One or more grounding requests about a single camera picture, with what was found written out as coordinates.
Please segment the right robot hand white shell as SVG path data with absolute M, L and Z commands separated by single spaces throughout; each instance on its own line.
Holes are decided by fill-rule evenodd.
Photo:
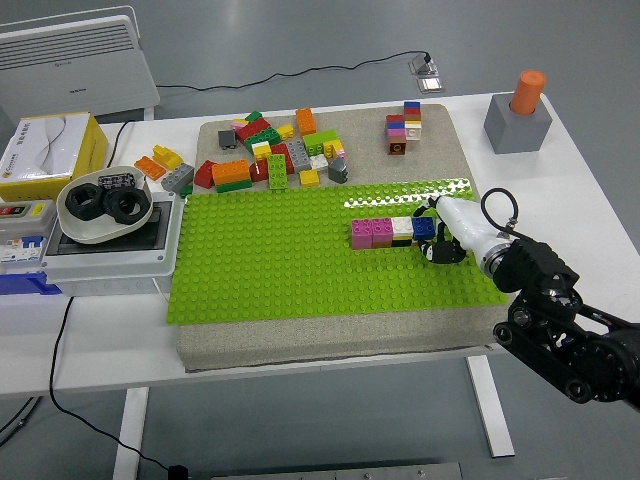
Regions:
M 472 252 L 478 267 L 490 276 L 512 241 L 490 225 L 480 204 L 449 196 L 430 197 L 414 211 L 413 218 L 429 209 L 437 212 L 439 223 L 435 243 L 418 243 L 422 254 L 431 263 L 454 264 Z

